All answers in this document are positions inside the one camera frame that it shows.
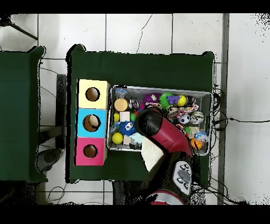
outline red robot arm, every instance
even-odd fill
[[[147,108],[135,120],[138,133],[147,137],[165,154],[159,170],[150,182],[151,204],[187,204],[191,189],[189,141],[158,108]]]

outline shape sorter box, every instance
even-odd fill
[[[79,108],[88,108],[88,109],[107,109],[108,107],[108,95],[110,84],[106,81],[99,80],[88,80],[88,79],[78,79],[79,90]],[[97,98],[89,98],[92,90],[97,92]]]
[[[105,138],[107,129],[107,112],[108,110],[79,108],[77,137]],[[98,128],[93,132],[89,132],[83,126],[83,121],[88,115],[96,116],[99,121]]]
[[[85,155],[85,148],[92,145],[96,149],[96,154],[92,158]],[[83,138],[76,140],[76,163],[78,166],[103,166],[107,157],[105,138]]]

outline pink cube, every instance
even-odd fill
[[[78,137],[76,147],[77,166],[103,166],[107,156],[105,138]]]

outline yellow cube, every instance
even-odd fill
[[[107,109],[110,84],[106,81],[78,79],[79,108]]]

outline dark green tablecloth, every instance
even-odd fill
[[[156,55],[85,52],[82,45],[74,45],[67,53],[67,155],[66,180],[145,180],[148,172],[140,153],[108,151],[104,166],[74,166],[76,80],[106,80],[111,85],[154,87],[179,90],[212,90],[214,54]],[[195,157],[195,177],[207,185],[209,156]]]
[[[35,166],[38,145],[38,61],[29,52],[0,51],[0,180],[44,182]]]

